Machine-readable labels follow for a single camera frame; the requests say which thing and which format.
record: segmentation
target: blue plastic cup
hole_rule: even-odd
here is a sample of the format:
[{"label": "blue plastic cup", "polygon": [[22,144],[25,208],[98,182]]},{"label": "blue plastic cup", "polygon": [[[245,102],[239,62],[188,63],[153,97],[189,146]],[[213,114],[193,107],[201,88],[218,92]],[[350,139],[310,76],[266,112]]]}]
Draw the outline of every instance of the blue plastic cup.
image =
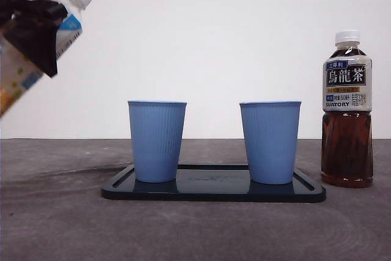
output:
[{"label": "blue plastic cup", "polygon": [[185,102],[128,101],[134,172],[139,181],[162,183],[177,174]]},{"label": "blue plastic cup", "polygon": [[293,178],[300,101],[240,103],[250,178],[282,185]]}]

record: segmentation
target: plastic bottle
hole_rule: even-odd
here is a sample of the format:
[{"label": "plastic bottle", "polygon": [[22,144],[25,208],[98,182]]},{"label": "plastic bottle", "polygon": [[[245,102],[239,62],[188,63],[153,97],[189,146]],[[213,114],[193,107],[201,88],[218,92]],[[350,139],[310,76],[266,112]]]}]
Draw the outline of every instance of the plastic bottle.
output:
[{"label": "plastic bottle", "polygon": [[337,33],[337,50],[323,65],[322,180],[347,188],[372,184],[372,60],[359,31]]},{"label": "plastic bottle", "polygon": [[[81,10],[91,0],[52,0],[63,4],[68,12],[56,34],[56,58],[81,35]],[[1,33],[12,26],[12,21],[0,30],[1,106],[2,116],[43,75],[23,53],[17,50]]]},{"label": "plastic bottle", "polygon": [[81,35],[81,10],[85,10],[91,0],[52,0],[65,6],[68,16],[57,31],[56,56],[59,58],[65,50]]}]

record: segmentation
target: oolong tea bottle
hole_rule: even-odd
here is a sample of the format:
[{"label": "oolong tea bottle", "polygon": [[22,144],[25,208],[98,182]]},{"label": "oolong tea bottle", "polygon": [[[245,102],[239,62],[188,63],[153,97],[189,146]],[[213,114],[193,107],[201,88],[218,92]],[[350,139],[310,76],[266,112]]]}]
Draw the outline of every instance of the oolong tea bottle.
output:
[{"label": "oolong tea bottle", "polygon": [[372,184],[372,60],[357,30],[337,33],[323,65],[322,180],[347,188]]}]

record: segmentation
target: cup rim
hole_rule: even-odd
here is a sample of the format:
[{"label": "cup rim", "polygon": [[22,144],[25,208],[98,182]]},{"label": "cup rim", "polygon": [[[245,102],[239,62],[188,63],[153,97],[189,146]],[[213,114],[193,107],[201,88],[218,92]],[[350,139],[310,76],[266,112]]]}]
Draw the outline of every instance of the cup rim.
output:
[{"label": "cup rim", "polygon": [[180,101],[162,101],[162,100],[128,100],[128,104],[134,103],[159,103],[159,104],[187,104],[187,102]]},{"label": "cup rim", "polygon": [[241,102],[240,105],[301,104],[299,100]]}]

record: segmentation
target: black tray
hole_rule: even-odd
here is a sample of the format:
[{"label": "black tray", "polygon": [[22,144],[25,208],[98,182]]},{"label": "black tray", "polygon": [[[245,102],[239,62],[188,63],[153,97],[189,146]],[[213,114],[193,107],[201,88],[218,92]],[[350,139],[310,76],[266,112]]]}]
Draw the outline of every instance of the black tray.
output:
[{"label": "black tray", "polygon": [[322,202],[326,190],[295,169],[286,185],[264,185],[250,180],[248,165],[179,164],[171,182],[136,180],[130,165],[108,180],[101,195],[115,200],[182,200],[235,202]]}]

